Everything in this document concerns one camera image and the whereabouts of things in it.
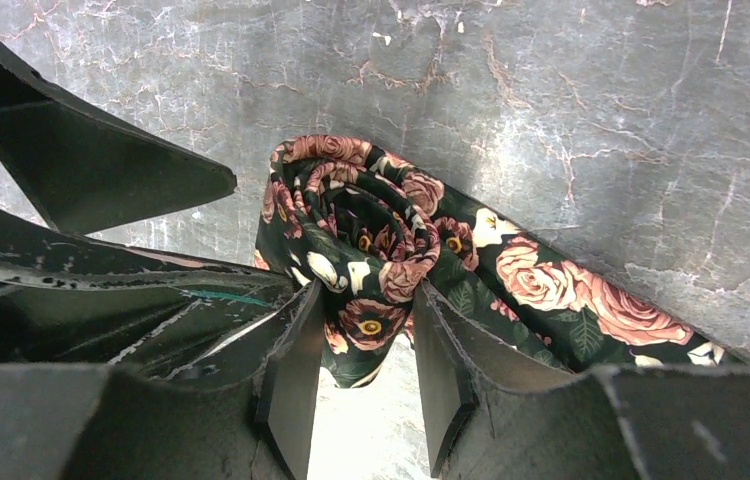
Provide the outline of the black pink rose tie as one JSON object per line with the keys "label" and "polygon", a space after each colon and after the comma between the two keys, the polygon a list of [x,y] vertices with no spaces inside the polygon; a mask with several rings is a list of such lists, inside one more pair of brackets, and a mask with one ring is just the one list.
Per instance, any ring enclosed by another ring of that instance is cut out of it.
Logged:
{"label": "black pink rose tie", "polygon": [[255,263],[327,289],[322,365],[340,388],[371,383],[395,338],[414,336],[423,282],[504,344],[563,372],[736,362],[483,203],[354,137],[307,135],[275,148]]}

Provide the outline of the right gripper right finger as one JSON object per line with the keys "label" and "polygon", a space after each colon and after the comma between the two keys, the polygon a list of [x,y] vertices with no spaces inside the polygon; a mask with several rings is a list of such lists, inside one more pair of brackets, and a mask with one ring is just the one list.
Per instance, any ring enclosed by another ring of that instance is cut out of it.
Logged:
{"label": "right gripper right finger", "polygon": [[429,284],[413,305],[436,479],[750,479],[750,366],[599,366],[514,350]]}

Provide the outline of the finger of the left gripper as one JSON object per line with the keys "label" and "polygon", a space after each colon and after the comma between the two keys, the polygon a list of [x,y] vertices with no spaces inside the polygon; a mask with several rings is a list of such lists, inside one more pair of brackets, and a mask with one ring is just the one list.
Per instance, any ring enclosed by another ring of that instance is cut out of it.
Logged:
{"label": "finger of the left gripper", "polygon": [[0,363],[189,373],[294,292],[276,273],[72,236],[0,210]]}
{"label": "finger of the left gripper", "polygon": [[0,42],[0,162],[47,225],[88,234],[224,198],[225,165],[91,105]]}

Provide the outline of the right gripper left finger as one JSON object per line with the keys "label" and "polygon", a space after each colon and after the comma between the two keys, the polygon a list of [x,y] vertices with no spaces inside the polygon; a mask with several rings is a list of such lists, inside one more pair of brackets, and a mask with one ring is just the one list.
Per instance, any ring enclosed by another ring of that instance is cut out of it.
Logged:
{"label": "right gripper left finger", "polygon": [[272,315],[189,373],[0,363],[0,479],[303,479],[323,292]]}

